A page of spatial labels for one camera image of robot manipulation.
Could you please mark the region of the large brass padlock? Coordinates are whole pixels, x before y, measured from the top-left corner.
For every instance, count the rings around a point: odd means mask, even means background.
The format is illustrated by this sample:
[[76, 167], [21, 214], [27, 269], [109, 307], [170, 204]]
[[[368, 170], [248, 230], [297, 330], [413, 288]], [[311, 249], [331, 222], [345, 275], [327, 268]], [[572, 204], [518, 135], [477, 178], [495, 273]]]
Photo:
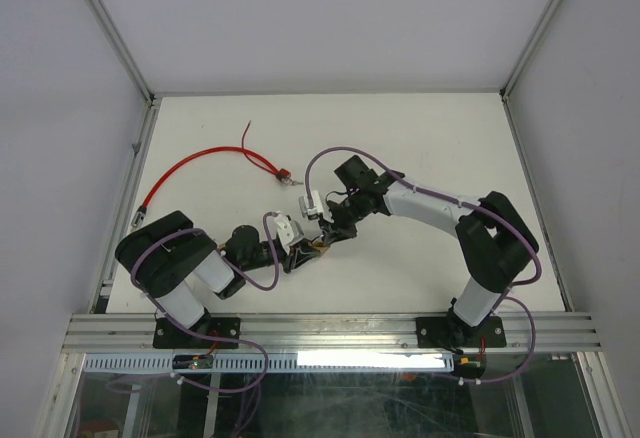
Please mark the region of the large brass padlock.
[[312, 243], [312, 247], [313, 247], [314, 250], [317, 251], [317, 253], [320, 256], [325, 254], [330, 249], [330, 245], [327, 245], [327, 244], [323, 243], [322, 241], [314, 241]]

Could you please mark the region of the red cable lock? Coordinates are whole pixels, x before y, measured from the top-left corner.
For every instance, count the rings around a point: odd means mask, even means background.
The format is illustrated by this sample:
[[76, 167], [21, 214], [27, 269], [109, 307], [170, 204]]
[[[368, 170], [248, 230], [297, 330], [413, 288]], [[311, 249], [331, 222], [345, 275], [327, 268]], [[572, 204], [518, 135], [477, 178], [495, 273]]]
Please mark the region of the red cable lock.
[[260, 228], [269, 212], [299, 220], [303, 187], [281, 181], [282, 175], [301, 180], [302, 164], [295, 152], [274, 143], [216, 145], [171, 158], [143, 180], [128, 230], [176, 210], [219, 240], [240, 225]]

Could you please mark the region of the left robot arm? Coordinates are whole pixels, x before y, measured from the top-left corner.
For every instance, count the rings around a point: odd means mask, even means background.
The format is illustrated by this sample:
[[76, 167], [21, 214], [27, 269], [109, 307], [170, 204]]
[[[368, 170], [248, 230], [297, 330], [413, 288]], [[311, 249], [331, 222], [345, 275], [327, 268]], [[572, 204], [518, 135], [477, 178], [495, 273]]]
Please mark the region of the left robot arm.
[[321, 243], [306, 238], [288, 215], [270, 212], [263, 225], [264, 237], [257, 228], [242, 225], [219, 244], [183, 212], [174, 211], [120, 241], [117, 262], [129, 273], [132, 285], [163, 314], [156, 327], [162, 333], [160, 342], [196, 347], [220, 337], [226, 347], [232, 346], [231, 333], [196, 298], [188, 277], [196, 277], [224, 300], [247, 284], [272, 291], [282, 273], [324, 252]]

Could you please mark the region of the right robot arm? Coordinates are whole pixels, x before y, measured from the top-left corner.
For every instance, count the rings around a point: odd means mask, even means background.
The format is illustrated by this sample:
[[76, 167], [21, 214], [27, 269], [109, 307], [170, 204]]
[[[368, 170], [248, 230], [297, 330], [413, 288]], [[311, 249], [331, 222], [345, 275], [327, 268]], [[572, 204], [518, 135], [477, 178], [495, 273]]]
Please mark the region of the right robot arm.
[[478, 199], [429, 191], [396, 171], [376, 173], [354, 155], [334, 170], [346, 197], [327, 202], [321, 217], [323, 243], [352, 239], [357, 224], [372, 214], [407, 218], [458, 240], [470, 278], [447, 311], [440, 342], [451, 348], [469, 345], [483, 332], [483, 322], [529, 265], [539, 265], [539, 244], [502, 193]]

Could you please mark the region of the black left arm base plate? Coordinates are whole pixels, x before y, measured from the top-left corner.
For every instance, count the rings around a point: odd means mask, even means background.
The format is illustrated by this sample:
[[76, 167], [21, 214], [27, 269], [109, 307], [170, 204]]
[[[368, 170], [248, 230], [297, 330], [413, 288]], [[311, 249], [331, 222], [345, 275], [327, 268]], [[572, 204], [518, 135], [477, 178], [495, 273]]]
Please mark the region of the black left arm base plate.
[[240, 318], [205, 314], [190, 328], [191, 332], [186, 333], [168, 318], [158, 318], [152, 346], [161, 350], [237, 349], [240, 327]]

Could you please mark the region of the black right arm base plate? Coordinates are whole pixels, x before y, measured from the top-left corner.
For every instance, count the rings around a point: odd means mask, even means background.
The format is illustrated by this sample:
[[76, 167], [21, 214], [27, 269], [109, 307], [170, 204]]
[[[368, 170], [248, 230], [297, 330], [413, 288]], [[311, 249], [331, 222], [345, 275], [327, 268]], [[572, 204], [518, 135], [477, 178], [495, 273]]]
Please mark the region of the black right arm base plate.
[[455, 351], [466, 348], [506, 347], [503, 322], [497, 316], [489, 316], [475, 327], [448, 315], [417, 317], [415, 325], [419, 348]]

